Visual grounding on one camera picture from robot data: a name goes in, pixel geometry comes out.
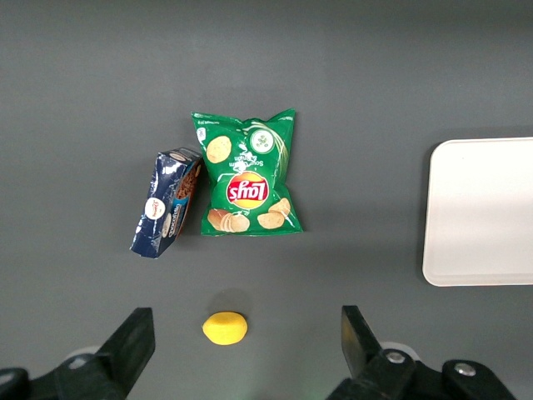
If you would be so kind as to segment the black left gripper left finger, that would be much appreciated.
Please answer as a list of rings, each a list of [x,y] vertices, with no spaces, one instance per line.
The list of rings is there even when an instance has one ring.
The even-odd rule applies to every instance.
[[[138,307],[95,353],[69,357],[36,379],[24,368],[3,368],[1,398],[125,399],[155,346],[152,309]]]

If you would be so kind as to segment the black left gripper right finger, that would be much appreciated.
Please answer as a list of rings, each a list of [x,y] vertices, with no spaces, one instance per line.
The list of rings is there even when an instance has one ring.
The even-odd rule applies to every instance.
[[[357,306],[341,309],[341,347],[351,376],[330,399],[513,399],[483,364],[451,359],[440,371],[427,367],[409,347],[386,347]]]

